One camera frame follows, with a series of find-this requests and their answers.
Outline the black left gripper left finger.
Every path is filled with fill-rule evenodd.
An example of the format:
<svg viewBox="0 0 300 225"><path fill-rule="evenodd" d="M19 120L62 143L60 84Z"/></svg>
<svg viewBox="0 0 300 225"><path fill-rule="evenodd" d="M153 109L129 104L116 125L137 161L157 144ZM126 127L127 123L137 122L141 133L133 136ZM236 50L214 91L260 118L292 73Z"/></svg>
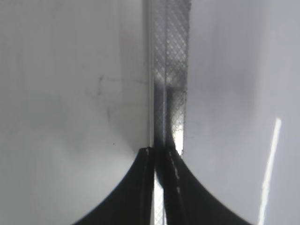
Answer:
<svg viewBox="0 0 300 225"><path fill-rule="evenodd" d="M155 152L141 148L117 187L76 225L149 225Z"/></svg>

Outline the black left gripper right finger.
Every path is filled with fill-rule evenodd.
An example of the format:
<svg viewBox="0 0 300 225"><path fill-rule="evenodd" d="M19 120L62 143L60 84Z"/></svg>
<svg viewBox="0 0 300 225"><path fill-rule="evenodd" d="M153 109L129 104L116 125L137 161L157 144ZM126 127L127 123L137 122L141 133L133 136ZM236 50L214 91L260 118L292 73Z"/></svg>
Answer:
<svg viewBox="0 0 300 225"><path fill-rule="evenodd" d="M247 225L191 173L175 149L156 149L157 176L164 190L169 225Z"/></svg>

